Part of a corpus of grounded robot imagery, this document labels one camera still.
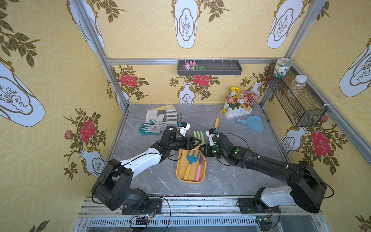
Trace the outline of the blue rake yellow handle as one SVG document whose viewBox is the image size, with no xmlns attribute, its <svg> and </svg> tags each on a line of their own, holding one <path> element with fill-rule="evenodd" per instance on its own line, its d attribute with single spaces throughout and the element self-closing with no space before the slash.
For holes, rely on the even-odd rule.
<svg viewBox="0 0 371 232">
<path fill-rule="evenodd" d="M 200 152 L 196 150 L 190 150 L 187 154 L 187 160 L 188 160 L 188 166 L 186 168 L 186 171 L 183 176 L 183 180 L 188 181 L 188 177 L 190 174 L 191 166 L 193 163 L 195 163 L 200 156 Z"/>
</svg>

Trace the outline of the yellow plastic storage tray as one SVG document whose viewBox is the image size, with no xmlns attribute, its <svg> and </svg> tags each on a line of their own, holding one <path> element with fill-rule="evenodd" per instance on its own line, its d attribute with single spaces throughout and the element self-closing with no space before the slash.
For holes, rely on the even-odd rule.
<svg viewBox="0 0 371 232">
<path fill-rule="evenodd" d="M 176 176 L 185 183 L 200 184 L 206 177 L 206 158 L 197 146 L 192 150 L 179 151 Z"/>
</svg>

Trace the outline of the purple rake pink handle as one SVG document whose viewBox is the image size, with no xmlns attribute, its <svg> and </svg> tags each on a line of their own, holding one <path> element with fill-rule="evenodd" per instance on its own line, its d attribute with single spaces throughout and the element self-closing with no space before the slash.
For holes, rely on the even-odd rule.
<svg viewBox="0 0 371 232">
<path fill-rule="evenodd" d="M 201 155 L 200 155 L 200 159 L 199 159 L 199 165 L 198 165 L 198 169 L 197 169 L 196 177 L 195 177 L 195 182 L 199 182 L 199 181 L 200 181 L 200 178 L 201 178 L 202 163 L 203 163 L 204 160 L 205 160 L 205 156 L 204 156 L 203 154 L 201 154 Z"/>
</svg>

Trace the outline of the blue fork yellow handle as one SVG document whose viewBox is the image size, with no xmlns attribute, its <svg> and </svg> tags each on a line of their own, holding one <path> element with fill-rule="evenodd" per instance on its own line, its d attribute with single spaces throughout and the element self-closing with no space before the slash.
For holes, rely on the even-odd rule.
<svg viewBox="0 0 371 232">
<path fill-rule="evenodd" d="M 220 122 L 220 118 L 216 118 L 215 123 L 214 123 L 214 128 L 215 129 L 218 128 L 219 122 Z"/>
</svg>

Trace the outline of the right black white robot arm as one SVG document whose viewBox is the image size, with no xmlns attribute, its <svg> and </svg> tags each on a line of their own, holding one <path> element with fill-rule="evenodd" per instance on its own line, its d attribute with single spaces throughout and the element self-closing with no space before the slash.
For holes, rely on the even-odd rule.
<svg viewBox="0 0 371 232">
<path fill-rule="evenodd" d="M 264 212 L 276 206 L 298 206 L 309 213 L 319 213 L 327 191 L 327 184 L 305 161 L 290 163 L 260 155 L 250 148 L 234 146 L 223 133 L 212 136 L 212 143 L 200 151 L 206 157 L 225 159 L 233 166 L 250 169 L 286 184 L 284 187 L 261 187 L 253 198 L 253 207 Z"/>
</svg>

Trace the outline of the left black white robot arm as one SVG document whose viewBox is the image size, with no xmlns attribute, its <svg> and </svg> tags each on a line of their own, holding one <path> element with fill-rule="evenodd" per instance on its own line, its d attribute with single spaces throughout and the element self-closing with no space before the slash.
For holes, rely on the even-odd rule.
<svg viewBox="0 0 371 232">
<path fill-rule="evenodd" d="M 92 187 L 91 198 L 97 198 L 114 211 L 121 206 L 131 206 L 144 211 L 149 205 L 149 196 L 138 188 L 131 188 L 132 180 L 140 173 L 166 160 L 173 150 L 193 150 L 201 145 L 201 137 L 184 136 L 175 126 L 166 127 L 160 140 L 145 152 L 128 160 L 112 159 Z"/>
</svg>

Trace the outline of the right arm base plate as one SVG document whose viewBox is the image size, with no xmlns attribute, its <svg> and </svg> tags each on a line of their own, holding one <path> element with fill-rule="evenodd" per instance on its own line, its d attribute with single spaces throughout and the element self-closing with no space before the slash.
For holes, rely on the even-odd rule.
<svg viewBox="0 0 371 232">
<path fill-rule="evenodd" d="M 278 206 L 269 207 L 261 200 L 254 198 L 238 198 L 237 207 L 242 214 L 278 214 L 280 208 Z"/>
</svg>

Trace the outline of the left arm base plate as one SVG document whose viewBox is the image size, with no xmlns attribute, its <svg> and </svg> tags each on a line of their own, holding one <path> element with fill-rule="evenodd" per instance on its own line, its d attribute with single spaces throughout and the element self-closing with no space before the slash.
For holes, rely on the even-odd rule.
<svg viewBox="0 0 371 232">
<path fill-rule="evenodd" d="M 148 202 L 139 208 L 123 205 L 120 207 L 120 209 L 123 215 L 145 215 L 149 213 L 159 215 L 162 213 L 162 203 L 162 198 L 149 198 Z"/>
</svg>

